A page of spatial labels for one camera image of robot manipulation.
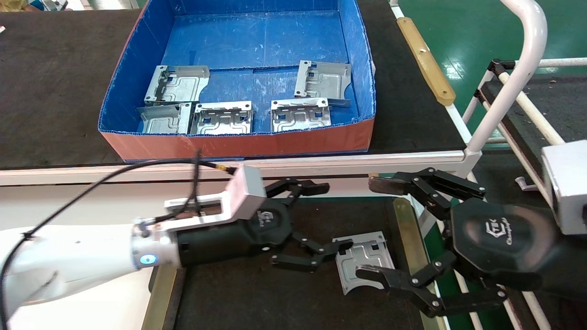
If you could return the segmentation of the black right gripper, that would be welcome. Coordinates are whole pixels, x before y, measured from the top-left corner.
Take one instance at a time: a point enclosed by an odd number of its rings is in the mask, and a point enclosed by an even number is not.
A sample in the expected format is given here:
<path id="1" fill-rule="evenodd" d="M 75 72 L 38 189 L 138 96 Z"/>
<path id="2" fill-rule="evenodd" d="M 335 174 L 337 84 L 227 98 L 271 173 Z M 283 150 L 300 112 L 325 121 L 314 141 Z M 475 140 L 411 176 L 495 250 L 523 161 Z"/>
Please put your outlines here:
<path id="1" fill-rule="evenodd" d="M 411 275 L 398 269 L 358 265 L 360 279 L 379 282 L 398 291 L 426 317 L 446 317 L 495 309 L 507 299 L 495 284 L 519 291 L 541 288 L 551 251 L 562 236 L 550 209 L 482 201 L 480 184 L 442 170 L 397 172 L 392 177 L 370 177 L 371 192 L 411 195 L 439 220 L 449 220 L 450 250 Z M 452 208 L 451 200 L 463 200 Z M 428 286 L 453 267 L 495 284 L 484 290 L 438 297 Z"/>

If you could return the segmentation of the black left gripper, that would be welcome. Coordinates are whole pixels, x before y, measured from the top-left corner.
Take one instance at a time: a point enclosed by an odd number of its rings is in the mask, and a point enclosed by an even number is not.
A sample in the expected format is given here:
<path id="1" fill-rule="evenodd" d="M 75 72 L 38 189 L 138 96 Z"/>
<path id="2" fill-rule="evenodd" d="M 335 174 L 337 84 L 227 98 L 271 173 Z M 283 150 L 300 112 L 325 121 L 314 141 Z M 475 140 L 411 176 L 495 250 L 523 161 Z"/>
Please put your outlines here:
<path id="1" fill-rule="evenodd" d="M 255 256 L 275 249 L 291 239 L 298 242 L 308 257 L 277 253 L 271 257 L 273 267 L 289 271 L 314 272 L 326 261 L 346 252 L 352 239 L 335 240 L 325 246 L 300 233 L 292 233 L 289 210 L 302 196 L 319 196 L 330 191 L 327 182 L 285 178 L 266 186 L 266 196 L 287 192 L 282 203 L 264 203 L 249 219 L 212 227 L 181 231 L 177 234 L 178 255 L 182 267 L 209 264 L 232 258 Z"/>

